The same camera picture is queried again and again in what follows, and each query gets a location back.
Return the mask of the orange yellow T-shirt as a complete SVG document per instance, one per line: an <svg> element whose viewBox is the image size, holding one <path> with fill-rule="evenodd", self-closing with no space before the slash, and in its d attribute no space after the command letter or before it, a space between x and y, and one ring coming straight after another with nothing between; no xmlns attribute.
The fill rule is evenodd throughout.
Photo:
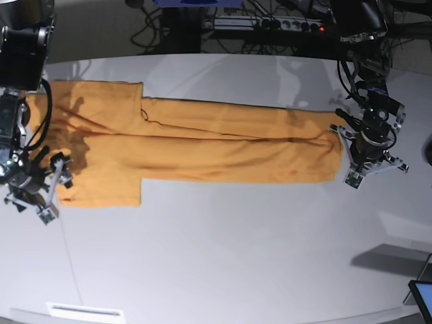
<svg viewBox="0 0 432 324"><path fill-rule="evenodd" d="M332 112L143 96L141 83L54 81L45 144L71 157L67 207L140 204L143 179L250 184L332 181Z"/></svg>

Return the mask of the grey tablet stand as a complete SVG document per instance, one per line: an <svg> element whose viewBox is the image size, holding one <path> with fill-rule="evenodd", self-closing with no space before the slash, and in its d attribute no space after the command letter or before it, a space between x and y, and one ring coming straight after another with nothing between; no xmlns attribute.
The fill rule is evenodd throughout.
<svg viewBox="0 0 432 324"><path fill-rule="evenodd" d="M423 267L416 279L411 280L408 284L409 292L403 301L405 306L417 305L417 299L420 296L420 289L417 287L419 284L431 285L431 254L427 255Z"/></svg>

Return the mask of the tablet screen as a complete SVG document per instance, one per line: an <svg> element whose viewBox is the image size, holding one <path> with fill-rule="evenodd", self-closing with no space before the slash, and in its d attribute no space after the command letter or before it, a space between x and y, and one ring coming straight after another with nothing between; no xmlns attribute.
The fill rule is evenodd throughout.
<svg viewBox="0 0 432 324"><path fill-rule="evenodd" d="M417 306L420 310L420 313L422 314L423 319L425 320L426 324L432 324L432 312L431 312L431 286L429 286L425 283L419 284L417 287L420 289L420 296L417 299Z"/></svg>

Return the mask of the white power strip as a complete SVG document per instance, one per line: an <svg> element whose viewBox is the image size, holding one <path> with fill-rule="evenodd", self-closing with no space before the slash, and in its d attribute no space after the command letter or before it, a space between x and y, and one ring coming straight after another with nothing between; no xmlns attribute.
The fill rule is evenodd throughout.
<svg viewBox="0 0 432 324"><path fill-rule="evenodd" d="M326 31L322 21L309 20L293 16L259 17L259 16L217 16L209 18L202 26L207 30L276 30L286 32L321 32Z"/></svg>

